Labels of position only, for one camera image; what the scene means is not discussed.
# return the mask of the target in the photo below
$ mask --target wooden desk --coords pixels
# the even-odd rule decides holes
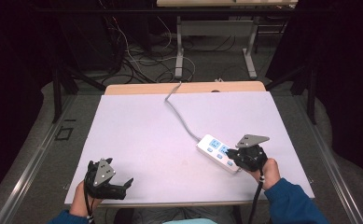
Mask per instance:
[[[297,0],[158,0],[159,7],[262,7],[279,5],[296,5]],[[175,78],[182,77],[184,35],[214,35],[214,36],[246,36],[246,48],[243,49],[245,65],[251,79],[257,78],[257,73],[251,51],[259,24],[259,17],[252,21],[182,21],[177,17],[177,58],[175,62]]]
[[[113,158],[111,184],[134,178],[125,200],[102,206],[201,206],[251,203],[257,182],[246,172],[231,174],[206,158],[164,99],[176,86],[128,84],[107,88],[97,108],[65,199],[86,174],[89,161]],[[266,135],[261,146],[279,162],[282,176],[313,191],[276,105],[262,83],[183,83],[169,99],[198,136],[211,134],[234,146],[246,133]]]

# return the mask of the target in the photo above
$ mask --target white power strip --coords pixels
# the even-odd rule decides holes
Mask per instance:
[[[201,153],[212,161],[222,166],[225,170],[235,174],[240,170],[233,160],[229,159],[226,152],[229,147],[215,137],[207,134],[197,145],[197,148]]]

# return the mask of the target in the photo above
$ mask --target blue sleeve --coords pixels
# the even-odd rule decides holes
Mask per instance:
[[[88,224],[88,219],[70,215],[67,210],[63,210],[57,217],[49,221],[48,224]]]
[[[299,185],[284,178],[265,191],[271,219],[277,223],[329,223]]]

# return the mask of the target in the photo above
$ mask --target gray carpet floor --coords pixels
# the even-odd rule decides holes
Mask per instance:
[[[191,38],[186,42],[186,45],[189,44],[186,47],[191,49],[186,50],[185,56],[190,58],[190,62],[185,61],[185,66],[190,71],[195,70],[193,81],[214,81],[219,77],[224,81],[250,80],[246,74],[244,58],[241,52],[245,40],[235,38],[233,43],[231,38],[222,47],[226,49],[232,46],[232,48],[224,51],[211,50],[220,46],[224,40],[226,40],[226,37],[199,37]],[[256,70],[258,71],[258,80],[264,84],[270,81],[264,75],[278,40],[278,36],[261,37],[259,39],[258,53],[253,55]],[[209,52],[192,51],[192,49],[198,47]],[[163,64],[149,67],[143,66],[144,63],[147,62],[141,62],[140,69],[153,79],[166,71],[163,64],[173,68],[175,66],[175,61],[164,61]],[[119,73],[126,74],[127,72],[127,69],[125,69]],[[186,78],[190,76],[190,72],[187,70],[185,70],[184,74]],[[100,75],[99,73],[90,73],[90,76],[97,77],[97,79],[100,79],[98,78]],[[112,77],[105,81],[105,85],[122,83],[127,79],[126,77]],[[22,195],[21,203],[16,205],[15,213],[11,214],[13,217],[11,223],[45,223],[66,208],[63,204],[67,192],[64,186],[71,183],[80,152],[83,149],[102,94],[102,92],[95,90],[82,81],[78,81],[77,84],[80,87],[78,95],[64,95],[63,101],[69,104],[68,109],[63,112],[63,117],[56,124],[55,133],[58,135],[55,134],[47,144],[43,144],[43,142],[48,139],[47,134],[50,129],[53,129],[51,120],[53,119],[54,108],[51,84],[48,84],[42,90],[45,100],[35,126],[0,186],[1,211],[31,158],[34,157],[38,150],[47,149],[44,155],[45,159],[37,167],[37,172],[33,176],[34,181],[28,186],[26,193]],[[323,165],[322,154],[318,150],[319,143],[312,134],[311,124],[306,122],[305,114],[300,110],[300,104],[304,104],[305,95],[292,96],[289,91],[291,84],[287,82],[273,89],[272,96],[294,148],[300,157],[302,167],[307,176],[313,180],[312,188],[316,196],[314,202],[331,223],[355,223],[344,208],[344,201],[339,196],[339,190],[328,174],[328,169]],[[325,108],[319,101],[316,103],[315,111],[317,119],[315,127],[319,130],[324,144],[330,147],[330,120],[328,120]],[[68,140],[62,140],[63,133],[60,130],[67,128],[73,131]],[[363,216],[363,170],[334,153],[332,155],[336,161],[335,166],[339,168],[350,190],[347,194],[351,195],[355,200],[357,210]],[[244,221],[247,219],[249,210],[249,206],[242,206]],[[115,209],[99,208],[95,215],[96,223],[112,223],[115,213]],[[260,203],[255,218],[256,223],[264,223],[268,219],[268,205]]]

